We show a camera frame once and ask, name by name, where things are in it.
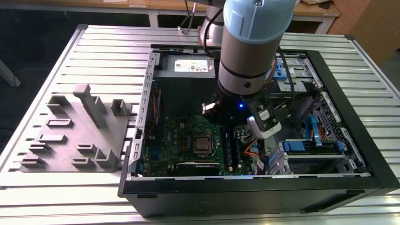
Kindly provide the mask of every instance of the red wire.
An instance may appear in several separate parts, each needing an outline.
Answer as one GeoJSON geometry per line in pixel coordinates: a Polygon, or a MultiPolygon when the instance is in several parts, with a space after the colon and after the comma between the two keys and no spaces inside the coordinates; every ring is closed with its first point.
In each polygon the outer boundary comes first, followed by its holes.
{"type": "Polygon", "coordinates": [[[151,133],[151,130],[154,128],[154,125],[155,125],[155,94],[154,94],[154,91],[151,92],[151,112],[153,112],[153,121],[151,121],[151,126],[150,126],[150,129],[149,129],[149,133],[147,133],[147,136],[145,137],[145,140],[149,138],[150,136],[150,133],[151,133]]]}

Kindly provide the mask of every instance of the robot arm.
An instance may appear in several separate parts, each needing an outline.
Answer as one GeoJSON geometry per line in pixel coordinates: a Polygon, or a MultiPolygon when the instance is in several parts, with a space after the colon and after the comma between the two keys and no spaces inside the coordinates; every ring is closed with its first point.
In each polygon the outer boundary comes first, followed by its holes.
{"type": "Polygon", "coordinates": [[[202,106],[202,116],[231,126],[246,119],[259,139],[279,130],[273,109],[258,92],[294,4],[295,0],[226,0],[223,4],[218,95],[214,103],[202,106]]]}

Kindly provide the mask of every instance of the green circuit board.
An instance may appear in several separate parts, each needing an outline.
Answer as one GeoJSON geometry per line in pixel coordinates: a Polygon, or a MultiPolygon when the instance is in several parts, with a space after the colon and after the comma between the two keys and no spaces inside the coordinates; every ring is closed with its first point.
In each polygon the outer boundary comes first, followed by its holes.
{"type": "Polygon", "coordinates": [[[165,117],[158,135],[157,141],[149,141],[143,150],[143,176],[167,176],[166,171],[178,162],[218,163],[221,175],[247,174],[246,167],[225,168],[219,127],[209,124],[201,116],[165,117]],[[201,136],[210,137],[211,152],[198,156],[193,144],[194,138],[201,136]]]}

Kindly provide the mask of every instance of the black cable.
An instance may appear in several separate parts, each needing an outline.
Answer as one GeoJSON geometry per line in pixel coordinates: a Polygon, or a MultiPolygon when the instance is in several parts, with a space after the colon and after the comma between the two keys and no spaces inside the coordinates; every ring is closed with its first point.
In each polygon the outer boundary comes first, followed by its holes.
{"type": "Polygon", "coordinates": [[[187,6],[187,1],[185,1],[185,6],[186,6],[186,12],[187,12],[187,15],[190,15],[189,6],[187,6]]]}
{"type": "Polygon", "coordinates": [[[182,24],[185,23],[185,21],[187,20],[189,18],[189,26],[187,26],[187,31],[186,33],[183,31],[181,31],[183,34],[187,34],[189,33],[189,30],[190,30],[190,26],[191,26],[191,23],[193,23],[193,18],[194,18],[194,11],[190,12],[189,11],[189,6],[187,6],[187,2],[185,1],[185,7],[186,7],[186,12],[187,12],[187,15],[185,17],[185,19],[182,20],[182,22],[179,23],[179,27],[182,26],[182,24]]]}
{"type": "Polygon", "coordinates": [[[190,15],[190,18],[189,18],[189,26],[187,26],[186,34],[189,33],[189,30],[190,30],[190,27],[191,27],[193,18],[194,18],[194,11],[191,12],[191,15],[190,15]]]}
{"type": "Polygon", "coordinates": [[[206,27],[205,27],[205,30],[203,30],[202,49],[203,49],[203,52],[205,52],[206,55],[209,54],[209,51],[206,50],[207,31],[210,29],[210,25],[211,25],[213,21],[217,19],[221,12],[222,12],[222,9],[219,8],[217,13],[213,15],[211,19],[207,21],[207,24],[206,24],[206,27]]]}
{"type": "Polygon", "coordinates": [[[294,97],[295,97],[295,93],[294,93],[294,84],[293,84],[293,80],[291,80],[291,75],[290,75],[290,71],[289,71],[286,59],[285,59],[285,57],[283,57],[283,55],[282,55],[282,51],[281,51],[279,46],[277,47],[277,52],[278,52],[279,57],[281,57],[282,66],[285,67],[286,76],[287,76],[287,80],[289,80],[289,88],[290,88],[290,92],[291,92],[291,103],[290,103],[290,105],[289,105],[289,110],[290,110],[291,107],[293,107],[293,104],[294,104],[294,97]]]}

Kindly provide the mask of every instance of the aluminum extrusion table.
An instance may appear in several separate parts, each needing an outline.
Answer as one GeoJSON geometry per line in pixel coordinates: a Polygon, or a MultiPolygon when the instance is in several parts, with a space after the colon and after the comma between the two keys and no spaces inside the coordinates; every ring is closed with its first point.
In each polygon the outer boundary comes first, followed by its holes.
{"type": "MultiPolygon", "coordinates": [[[[102,102],[137,105],[150,43],[197,44],[197,32],[175,29],[79,25],[0,156],[0,224],[397,224],[400,191],[361,199],[327,213],[170,217],[143,219],[117,197],[114,173],[21,173],[19,161],[50,113],[51,94],[71,98],[74,84],[89,83],[102,102]]],[[[374,143],[400,177],[400,93],[355,41],[338,35],[285,34],[282,49],[319,51],[374,143]]],[[[133,136],[134,116],[126,137],[133,136]]]]}

